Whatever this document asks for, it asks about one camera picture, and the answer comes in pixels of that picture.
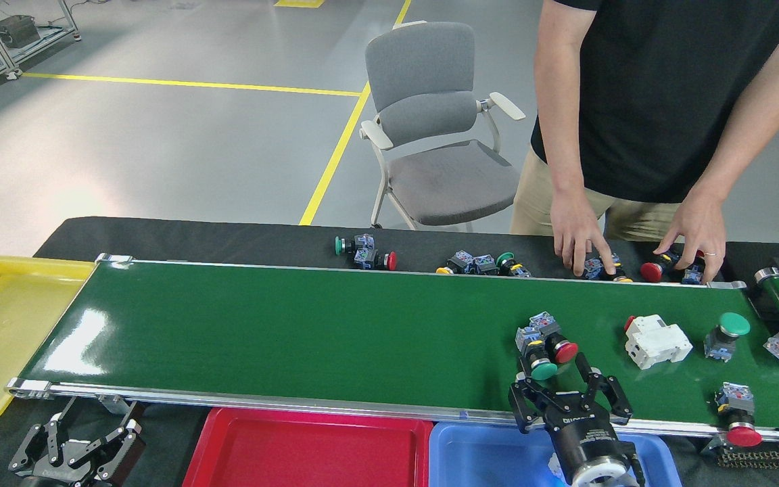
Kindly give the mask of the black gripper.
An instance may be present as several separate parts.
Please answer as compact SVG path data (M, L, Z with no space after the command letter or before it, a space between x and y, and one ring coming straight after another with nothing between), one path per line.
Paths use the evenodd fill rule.
M124 425L93 443L65 440L66 428L50 419L30 428L10 459L12 473L27 473L22 486L108 486L124 483L146 443L141 425L129 419Z
M534 358L534 365L519 355L519 372L511 383L508 400L519 431L531 431L540 413L533 404L539 382L553 377L553 364L545 358ZM630 401L614 375L594 370L583 352L575 356L575 366L587 388L582 394L559 394L563 403L548 402L543 418L554 452L565 475L623 475L624 459L609 413L595 404L597 392L609 401L612 416L630 419L634 414Z

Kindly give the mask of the person's right hand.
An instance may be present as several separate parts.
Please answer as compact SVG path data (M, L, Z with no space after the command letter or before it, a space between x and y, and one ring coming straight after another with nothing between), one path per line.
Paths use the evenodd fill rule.
M550 207L554 255L574 275L581 275L587 253L596 250L606 274L616 274L612 250L600 231L592 206L580 188L553 192Z

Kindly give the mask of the person's left hand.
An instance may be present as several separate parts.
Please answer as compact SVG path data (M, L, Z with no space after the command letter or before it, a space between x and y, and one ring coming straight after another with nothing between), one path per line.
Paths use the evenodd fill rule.
M683 237L683 254L675 267L677 269L688 267L694 262L697 254L702 252L705 261L702 283L710 283L720 271L726 258L723 203L723 197L718 194L690 191L680 204L667 234L654 253L666 252L678 237Z

